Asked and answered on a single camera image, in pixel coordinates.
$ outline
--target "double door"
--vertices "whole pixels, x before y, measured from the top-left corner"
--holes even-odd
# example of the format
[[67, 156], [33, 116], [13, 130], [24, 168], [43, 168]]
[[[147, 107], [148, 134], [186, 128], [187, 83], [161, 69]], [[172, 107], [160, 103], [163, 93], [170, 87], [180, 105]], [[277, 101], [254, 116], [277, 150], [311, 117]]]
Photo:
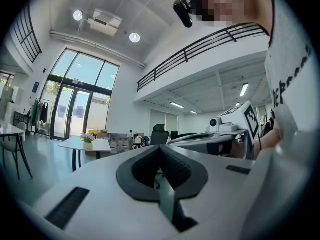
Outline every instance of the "double door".
[[88, 113], [93, 92], [63, 84], [55, 101], [51, 136], [65, 141], [87, 131]]

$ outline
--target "white ceiling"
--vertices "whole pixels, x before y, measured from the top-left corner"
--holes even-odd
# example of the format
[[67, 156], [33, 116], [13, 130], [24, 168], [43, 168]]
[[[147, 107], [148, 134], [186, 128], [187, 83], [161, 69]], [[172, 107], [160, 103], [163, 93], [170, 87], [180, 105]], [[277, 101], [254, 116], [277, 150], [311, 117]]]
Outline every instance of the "white ceiling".
[[[249, 83], [249, 87], [244, 97], [240, 97], [245, 83]], [[192, 82], [172, 87], [147, 100], [186, 114], [190, 111], [198, 113], [225, 111], [238, 102], [246, 101], [251, 101], [253, 106], [271, 102], [265, 58], [214, 71], [193, 79]], [[173, 106], [170, 102], [175, 102], [184, 108]]]
[[0, 71], [6, 73], [25, 73], [5, 46], [0, 50]]
[[[162, 34], [179, 18], [173, 10], [175, 0], [50, 0], [51, 30], [90, 39], [143, 62]], [[85, 21], [101, 9], [122, 18], [114, 37], [90, 29]], [[83, 12], [83, 22], [73, 19], [76, 10]], [[141, 40], [132, 43], [131, 33]]]

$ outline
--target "person's neck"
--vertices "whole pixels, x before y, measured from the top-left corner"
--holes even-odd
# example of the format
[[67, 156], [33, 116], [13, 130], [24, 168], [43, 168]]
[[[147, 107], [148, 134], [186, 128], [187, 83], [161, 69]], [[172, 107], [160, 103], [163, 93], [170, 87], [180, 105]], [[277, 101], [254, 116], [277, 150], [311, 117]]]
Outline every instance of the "person's neck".
[[274, 13], [272, 0], [247, 0], [246, 7], [248, 20], [261, 25], [270, 35]]

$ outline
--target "metal railing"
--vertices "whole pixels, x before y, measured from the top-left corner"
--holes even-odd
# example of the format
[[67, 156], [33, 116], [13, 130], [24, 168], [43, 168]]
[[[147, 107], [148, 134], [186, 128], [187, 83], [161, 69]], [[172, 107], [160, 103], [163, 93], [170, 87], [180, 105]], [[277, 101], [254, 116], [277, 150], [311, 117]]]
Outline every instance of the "metal railing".
[[30, 4], [28, 3], [18, 14], [13, 29], [28, 58], [35, 62], [39, 54], [42, 53], [31, 22]]
[[174, 69], [182, 63], [188, 63], [192, 58], [203, 54], [213, 48], [227, 44], [229, 42], [237, 42], [241, 38], [250, 36], [265, 35], [265, 31], [255, 23], [241, 23], [233, 25], [215, 33], [207, 35], [198, 41], [188, 45], [182, 50], [178, 51], [166, 61], [162, 62], [159, 66], [145, 75], [138, 82], [138, 92], [145, 87], [157, 80], [166, 72]]

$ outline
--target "plastic jug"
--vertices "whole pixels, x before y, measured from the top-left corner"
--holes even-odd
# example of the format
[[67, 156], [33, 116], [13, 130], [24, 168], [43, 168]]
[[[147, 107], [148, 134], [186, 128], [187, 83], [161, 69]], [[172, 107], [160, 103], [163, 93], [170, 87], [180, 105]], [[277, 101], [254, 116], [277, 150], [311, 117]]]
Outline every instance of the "plastic jug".
[[130, 148], [129, 148], [129, 141], [127, 138], [124, 139], [124, 142], [123, 142], [123, 150], [124, 151], [129, 151]]
[[111, 154], [118, 153], [118, 144], [115, 138], [111, 139], [110, 148], [111, 148], [111, 151], [110, 151]]
[[122, 138], [119, 138], [119, 140], [118, 140], [118, 151], [119, 151], [119, 152], [124, 150], [123, 145], [124, 145], [123, 139], [122, 139]]

